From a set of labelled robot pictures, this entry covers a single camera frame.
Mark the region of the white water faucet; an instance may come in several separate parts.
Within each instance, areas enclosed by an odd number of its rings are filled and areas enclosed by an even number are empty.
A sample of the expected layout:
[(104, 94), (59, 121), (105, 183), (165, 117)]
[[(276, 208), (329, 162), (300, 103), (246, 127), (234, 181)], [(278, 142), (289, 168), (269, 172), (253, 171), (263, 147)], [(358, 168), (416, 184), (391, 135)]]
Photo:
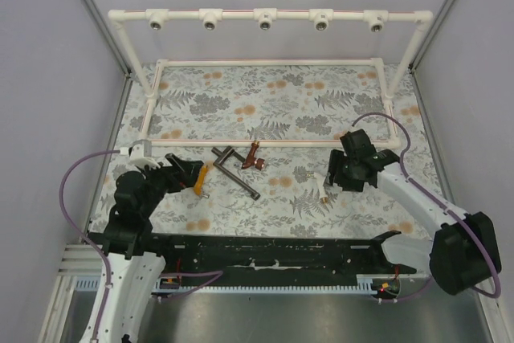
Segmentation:
[(326, 193), (325, 187), (324, 187), (324, 181), (325, 176), (317, 173), (317, 172), (307, 172), (306, 176), (308, 178), (312, 178), (316, 182), (316, 186), (319, 193), (319, 199), (323, 204), (328, 203), (328, 195)]

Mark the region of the white pipe frame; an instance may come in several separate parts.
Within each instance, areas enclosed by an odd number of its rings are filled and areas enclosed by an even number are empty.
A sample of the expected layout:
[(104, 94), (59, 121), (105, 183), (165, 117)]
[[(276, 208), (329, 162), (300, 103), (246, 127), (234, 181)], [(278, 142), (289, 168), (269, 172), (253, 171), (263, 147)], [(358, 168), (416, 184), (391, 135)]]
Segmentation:
[[(167, 67), (241, 67), (256, 66), (270, 67), (279, 65), (319, 65), (319, 66), (373, 66), (375, 67), (381, 89), (382, 105), (385, 112), (393, 112), (393, 98), (398, 90), (400, 80), (413, 61), (418, 49), (422, 45), (426, 33), (433, 20), (429, 10), (416, 10), (409, 12), (389, 12), (387, 10), (280, 10), (276, 8), (255, 8), (253, 10), (223, 10), (205, 8), (199, 10), (110, 10), (108, 17), (115, 27), (122, 47), (128, 56), (129, 62), (142, 86), (146, 97), (146, 110), (138, 133), (139, 139), (146, 141), (149, 138), (149, 125), (157, 106), (160, 95), (159, 83), (161, 75)], [(146, 78), (141, 61), (137, 57), (131, 39), (125, 29), (125, 23), (133, 21), (146, 21), (154, 31), (159, 31), (166, 23), (175, 20), (199, 21), (208, 31), (213, 31), (219, 23), (230, 20), (254, 21), (263, 31), (271, 29), (275, 21), (292, 20), (310, 22), (316, 31), (325, 31), (331, 22), (363, 22), (373, 33), (383, 30), (388, 22), (412, 22), (415, 30), (403, 54), (391, 82), (386, 81), (385, 65), (380, 58), (368, 59), (220, 59), (220, 60), (170, 60), (159, 59), (156, 62), (156, 72), (152, 82)]]

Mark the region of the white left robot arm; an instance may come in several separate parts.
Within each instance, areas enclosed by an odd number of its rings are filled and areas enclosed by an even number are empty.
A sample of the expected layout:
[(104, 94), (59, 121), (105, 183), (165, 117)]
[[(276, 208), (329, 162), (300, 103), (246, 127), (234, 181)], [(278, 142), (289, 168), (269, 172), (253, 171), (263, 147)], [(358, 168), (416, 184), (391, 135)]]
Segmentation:
[(165, 257), (152, 251), (150, 217), (168, 194), (193, 188), (202, 161), (172, 153), (167, 164), (145, 162), (116, 180), (114, 205), (101, 243), (103, 267), (83, 342), (135, 342), (152, 288), (165, 268)]

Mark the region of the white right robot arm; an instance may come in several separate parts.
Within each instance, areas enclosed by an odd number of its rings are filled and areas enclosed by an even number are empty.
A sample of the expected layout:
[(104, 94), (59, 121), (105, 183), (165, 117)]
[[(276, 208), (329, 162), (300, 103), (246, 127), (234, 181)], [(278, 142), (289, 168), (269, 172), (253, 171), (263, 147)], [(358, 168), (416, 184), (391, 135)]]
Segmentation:
[(390, 236), (382, 250), (390, 263), (426, 272), (446, 293), (459, 294), (491, 279), (492, 298), (501, 293), (501, 259), (492, 220), (457, 207), (417, 182), (403, 159), (390, 149), (377, 150), (363, 129), (346, 133), (342, 148), (330, 153), (325, 183), (343, 191), (362, 192), (372, 186), (390, 196), (430, 236), (431, 241), (409, 241)]

